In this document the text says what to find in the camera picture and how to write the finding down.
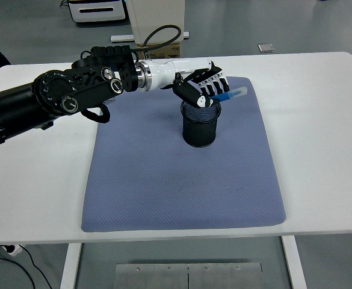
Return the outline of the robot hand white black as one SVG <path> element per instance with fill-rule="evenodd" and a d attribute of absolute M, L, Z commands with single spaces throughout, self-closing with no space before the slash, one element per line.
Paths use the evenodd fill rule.
<path fill-rule="evenodd" d="M 184 102 L 195 108 L 211 107 L 217 95 L 230 90 L 222 68 L 208 58 L 180 58 L 160 63 L 146 60 L 146 91 L 171 89 Z"/>

